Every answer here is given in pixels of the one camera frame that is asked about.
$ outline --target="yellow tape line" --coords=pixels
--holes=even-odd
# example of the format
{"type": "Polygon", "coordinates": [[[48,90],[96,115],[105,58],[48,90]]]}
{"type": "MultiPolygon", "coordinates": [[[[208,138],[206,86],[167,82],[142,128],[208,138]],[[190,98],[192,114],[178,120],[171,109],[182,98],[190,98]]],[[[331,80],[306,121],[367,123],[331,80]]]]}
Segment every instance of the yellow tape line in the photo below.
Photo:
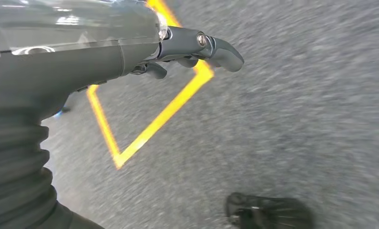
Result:
{"type": "MultiPolygon", "coordinates": [[[[168,25],[181,26],[162,0],[148,0],[147,3],[157,12],[165,16],[168,25]]],[[[194,67],[194,71],[196,73],[195,77],[122,153],[119,151],[118,144],[112,134],[98,96],[96,95],[98,86],[90,86],[87,90],[87,97],[108,149],[111,152],[116,169],[120,169],[127,160],[129,160],[205,83],[213,77],[213,71],[211,71],[207,63],[203,61],[199,61],[194,67]]]]}

